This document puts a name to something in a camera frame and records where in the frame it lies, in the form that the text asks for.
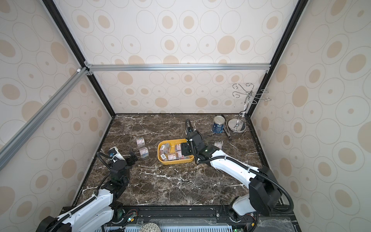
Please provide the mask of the clear paper clip box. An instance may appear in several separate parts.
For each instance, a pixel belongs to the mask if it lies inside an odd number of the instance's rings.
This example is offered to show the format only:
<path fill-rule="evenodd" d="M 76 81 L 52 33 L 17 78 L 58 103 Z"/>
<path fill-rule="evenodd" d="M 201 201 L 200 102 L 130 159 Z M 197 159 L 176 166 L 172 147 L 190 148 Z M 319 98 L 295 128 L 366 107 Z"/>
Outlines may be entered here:
<path fill-rule="evenodd" d="M 143 137 L 137 138 L 136 139 L 136 144 L 138 148 L 144 147 L 145 146 L 145 139 Z"/>
<path fill-rule="evenodd" d="M 219 149 L 222 149 L 223 148 L 223 143 L 222 142 L 215 142 L 214 146 L 219 148 Z"/>
<path fill-rule="evenodd" d="M 149 156 L 149 151 L 147 147 L 140 148 L 139 152 L 142 159 L 145 159 Z"/>

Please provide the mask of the yellow plastic storage tray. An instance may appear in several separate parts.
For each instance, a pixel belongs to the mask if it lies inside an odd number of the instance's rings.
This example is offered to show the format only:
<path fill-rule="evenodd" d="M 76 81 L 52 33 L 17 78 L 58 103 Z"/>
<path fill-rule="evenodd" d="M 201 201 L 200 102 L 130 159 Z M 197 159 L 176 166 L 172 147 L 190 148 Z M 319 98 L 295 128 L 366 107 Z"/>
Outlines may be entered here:
<path fill-rule="evenodd" d="M 186 139 L 160 142 L 157 147 L 157 158 L 164 165 L 190 163 L 194 160 Z"/>

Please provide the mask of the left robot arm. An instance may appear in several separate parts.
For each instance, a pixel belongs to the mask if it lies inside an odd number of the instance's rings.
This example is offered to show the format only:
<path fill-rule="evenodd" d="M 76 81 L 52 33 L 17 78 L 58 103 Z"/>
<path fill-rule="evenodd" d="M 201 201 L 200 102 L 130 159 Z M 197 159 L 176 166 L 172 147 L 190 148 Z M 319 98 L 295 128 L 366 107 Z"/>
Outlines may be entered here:
<path fill-rule="evenodd" d="M 111 160 L 103 164 L 109 173 L 92 196 L 58 217 L 46 217 L 36 231 L 93 232 L 109 222 L 118 224 L 126 218 L 133 221 L 134 214 L 126 213 L 118 199 L 129 184 L 130 169 L 138 156 L 131 150 L 127 157 L 123 157 L 117 148 L 110 149 L 108 153 Z"/>

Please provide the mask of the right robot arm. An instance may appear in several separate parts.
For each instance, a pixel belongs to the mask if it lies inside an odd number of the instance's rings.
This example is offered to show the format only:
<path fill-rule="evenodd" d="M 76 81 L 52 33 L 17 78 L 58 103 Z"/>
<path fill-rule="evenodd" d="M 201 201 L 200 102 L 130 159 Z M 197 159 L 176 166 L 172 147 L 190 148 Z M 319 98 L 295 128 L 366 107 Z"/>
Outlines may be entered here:
<path fill-rule="evenodd" d="M 294 203 L 289 193 L 277 183 L 272 170 L 245 164 L 214 145 L 206 145 L 203 136 L 193 129 L 191 121 L 185 121 L 186 143 L 197 164 L 207 164 L 240 181 L 249 190 L 245 196 L 237 197 L 228 207 L 228 215 L 239 221 L 253 212 L 269 216 L 272 212 L 290 214 Z"/>

